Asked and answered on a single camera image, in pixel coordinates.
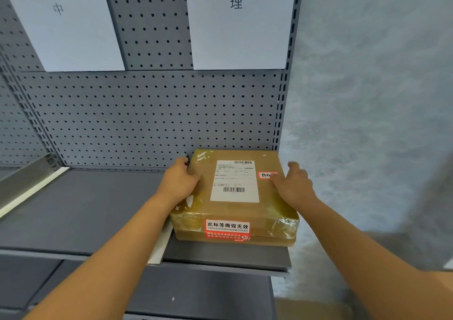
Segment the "gray wall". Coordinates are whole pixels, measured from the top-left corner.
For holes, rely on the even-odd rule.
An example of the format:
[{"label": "gray wall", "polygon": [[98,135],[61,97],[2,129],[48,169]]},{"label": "gray wall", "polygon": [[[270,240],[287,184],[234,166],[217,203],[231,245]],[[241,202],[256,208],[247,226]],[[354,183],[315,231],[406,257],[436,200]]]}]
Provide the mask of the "gray wall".
[{"label": "gray wall", "polygon": [[[302,0],[280,145],[354,225],[402,233],[396,253],[420,268],[453,256],[452,14],[453,0]],[[277,296],[343,299],[303,221],[290,253]]]}]

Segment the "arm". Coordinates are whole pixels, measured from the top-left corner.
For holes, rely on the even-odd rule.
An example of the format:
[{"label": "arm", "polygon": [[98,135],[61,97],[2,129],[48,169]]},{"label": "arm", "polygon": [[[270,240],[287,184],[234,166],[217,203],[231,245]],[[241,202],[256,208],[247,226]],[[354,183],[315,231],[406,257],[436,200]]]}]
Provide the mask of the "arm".
[{"label": "arm", "polygon": [[164,174],[156,194],[25,319],[122,319],[165,219],[199,180],[199,176],[187,174],[186,161],[178,158]]},{"label": "arm", "polygon": [[288,163],[272,175],[280,196],[307,221],[349,287],[375,319],[453,319],[453,293],[322,203],[307,172]]}]

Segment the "plastic wrap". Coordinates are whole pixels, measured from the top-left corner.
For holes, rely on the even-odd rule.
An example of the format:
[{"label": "plastic wrap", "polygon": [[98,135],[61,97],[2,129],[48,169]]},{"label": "plastic wrap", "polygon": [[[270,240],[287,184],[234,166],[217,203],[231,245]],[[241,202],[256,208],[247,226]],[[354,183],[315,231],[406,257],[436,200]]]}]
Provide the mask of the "plastic wrap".
[{"label": "plastic wrap", "polygon": [[292,246],[297,212],[278,195],[276,151],[196,150],[189,173],[201,176],[170,217],[179,240]]}]

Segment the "barcode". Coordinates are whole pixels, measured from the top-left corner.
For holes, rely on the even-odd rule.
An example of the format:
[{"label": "barcode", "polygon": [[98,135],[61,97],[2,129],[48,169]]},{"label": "barcode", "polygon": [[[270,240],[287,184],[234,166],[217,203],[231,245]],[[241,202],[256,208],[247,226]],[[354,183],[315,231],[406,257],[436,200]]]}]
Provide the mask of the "barcode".
[{"label": "barcode", "polygon": [[229,186],[223,187],[223,192],[245,192],[246,188],[232,188]]}]

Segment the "forearm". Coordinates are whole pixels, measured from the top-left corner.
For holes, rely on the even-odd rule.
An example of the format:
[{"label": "forearm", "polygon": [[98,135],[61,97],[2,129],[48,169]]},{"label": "forearm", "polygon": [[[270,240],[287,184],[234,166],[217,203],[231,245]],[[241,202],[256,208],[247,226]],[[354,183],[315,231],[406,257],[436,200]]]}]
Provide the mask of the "forearm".
[{"label": "forearm", "polygon": [[314,199],[295,207],[376,319],[453,319],[452,294]]},{"label": "forearm", "polygon": [[26,319],[121,319],[167,218],[165,202],[150,198]]}]

